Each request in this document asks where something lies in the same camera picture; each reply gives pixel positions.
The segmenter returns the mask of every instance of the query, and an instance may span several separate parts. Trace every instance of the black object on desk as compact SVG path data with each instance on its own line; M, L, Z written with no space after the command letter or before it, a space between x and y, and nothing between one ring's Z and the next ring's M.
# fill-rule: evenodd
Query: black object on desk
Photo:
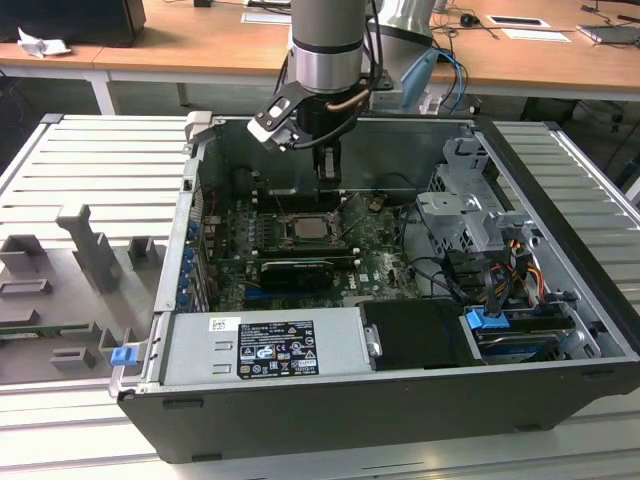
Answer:
M146 17L142 0L2 0L0 39L15 42L18 27L37 38L130 47Z

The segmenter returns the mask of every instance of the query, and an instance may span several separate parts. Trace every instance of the copper pipe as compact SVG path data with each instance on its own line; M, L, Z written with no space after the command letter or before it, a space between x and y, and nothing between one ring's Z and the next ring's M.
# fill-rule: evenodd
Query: copper pipe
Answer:
M325 108L328 112L331 113L342 112L350 107L353 107L354 105L358 105L364 102L367 98L369 98L369 95L371 95L371 90L367 88L342 103L327 103L325 105Z

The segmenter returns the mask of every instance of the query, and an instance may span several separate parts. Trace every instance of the blue latch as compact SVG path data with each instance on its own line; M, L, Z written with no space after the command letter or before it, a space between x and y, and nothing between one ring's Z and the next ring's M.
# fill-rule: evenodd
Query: blue latch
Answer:
M138 364L138 347L118 347L111 353L111 365L128 367Z
M465 317L467 317L471 330L476 328L509 328L511 326L504 312L497 317L489 317L484 314L484 308L472 308Z

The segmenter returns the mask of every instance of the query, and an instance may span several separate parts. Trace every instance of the warning label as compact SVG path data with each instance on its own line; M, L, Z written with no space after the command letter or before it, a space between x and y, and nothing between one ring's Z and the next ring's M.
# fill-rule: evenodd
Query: warning label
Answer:
M241 379L318 373L318 351L311 320L239 325L238 376Z

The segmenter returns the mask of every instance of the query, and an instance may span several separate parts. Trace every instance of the white table leg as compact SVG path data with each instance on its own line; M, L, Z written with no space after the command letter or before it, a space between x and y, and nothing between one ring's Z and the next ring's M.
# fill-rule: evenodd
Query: white table leg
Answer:
M633 185L629 187L629 190L625 192L625 195L632 205L638 205L638 202L640 202L640 178L637 178L636 181L633 182Z
M178 100L180 101L180 105L188 107L190 102L189 94L187 93L187 85L184 83L176 83L176 86L178 87Z
M112 92L112 84L109 82L107 72L94 71L88 73L85 78L91 82L93 93L96 96L98 107L102 115L118 115L120 107Z

